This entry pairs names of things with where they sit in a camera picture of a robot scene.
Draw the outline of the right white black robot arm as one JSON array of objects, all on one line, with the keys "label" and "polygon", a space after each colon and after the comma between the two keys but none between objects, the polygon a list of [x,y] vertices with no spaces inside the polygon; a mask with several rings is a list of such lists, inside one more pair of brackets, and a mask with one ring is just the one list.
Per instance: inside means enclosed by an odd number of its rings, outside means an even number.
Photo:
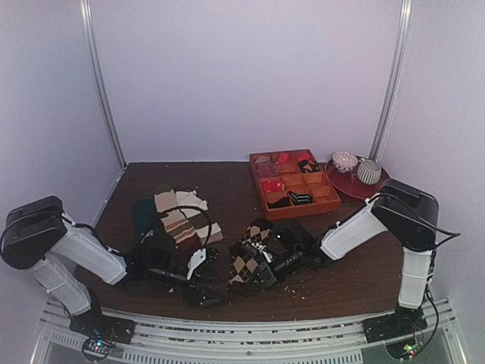
[{"label": "right white black robot arm", "polygon": [[295,219],[278,224],[257,218],[231,247],[229,288],[252,295],[305,265],[313,270],[384,232],[402,245],[402,280],[389,329],[405,334],[423,318],[422,303],[433,277],[439,203],[434,196],[394,179],[365,200],[362,209],[315,238]]}]

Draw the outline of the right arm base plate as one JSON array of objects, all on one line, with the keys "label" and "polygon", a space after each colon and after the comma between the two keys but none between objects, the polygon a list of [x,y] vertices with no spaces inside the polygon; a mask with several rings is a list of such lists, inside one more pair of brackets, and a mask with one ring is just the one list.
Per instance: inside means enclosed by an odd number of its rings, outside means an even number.
[{"label": "right arm base plate", "polygon": [[367,342],[374,343],[424,330],[427,328],[427,320],[422,308],[397,306],[394,313],[365,319],[362,327]]}]

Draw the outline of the brown argyle sock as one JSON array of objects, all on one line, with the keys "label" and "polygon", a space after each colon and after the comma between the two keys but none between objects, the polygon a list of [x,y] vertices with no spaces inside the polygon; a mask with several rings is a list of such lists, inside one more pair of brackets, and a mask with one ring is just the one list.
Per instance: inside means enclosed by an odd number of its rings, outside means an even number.
[{"label": "brown argyle sock", "polygon": [[250,281],[262,263],[274,259],[266,243],[271,237],[273,224],[266,218],[255,218],[237,243],[230,247],[228,291],[251,296],[256,291]]}]

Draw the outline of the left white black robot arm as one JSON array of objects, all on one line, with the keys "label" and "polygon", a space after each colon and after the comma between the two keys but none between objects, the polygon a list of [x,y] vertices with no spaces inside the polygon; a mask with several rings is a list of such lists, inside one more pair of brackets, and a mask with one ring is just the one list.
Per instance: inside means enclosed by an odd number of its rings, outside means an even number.
[{"label": "left white black robot arm", "polygon": [[109,329],[97,296],[63,265],[68,259],[113,287],[139,287],[159,282],[183,288],[183,300],[191,306],[218,304],[222,295],[205,282],[219,252],[197,249],[186,267],[175,256],[175,240],[165,229],[149,228],[128,253],[108,246],[88,224],[72,221],[57,196],[47,196],[12,209],[1,235],[1,258],[17,270],[26,270],[61,302],[67,314],[79,320],[93,337]]}]

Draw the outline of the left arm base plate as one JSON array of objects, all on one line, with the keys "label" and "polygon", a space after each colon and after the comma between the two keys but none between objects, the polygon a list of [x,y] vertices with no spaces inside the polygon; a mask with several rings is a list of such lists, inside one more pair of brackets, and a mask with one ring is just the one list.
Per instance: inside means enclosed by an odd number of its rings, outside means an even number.
[{"label": "left arm base plate", "polygon": [[130,344],[136,326],[133,320],[104,315],[95,309],[80,315],[69,313],[68,317],[70,330],[107,343]]}]

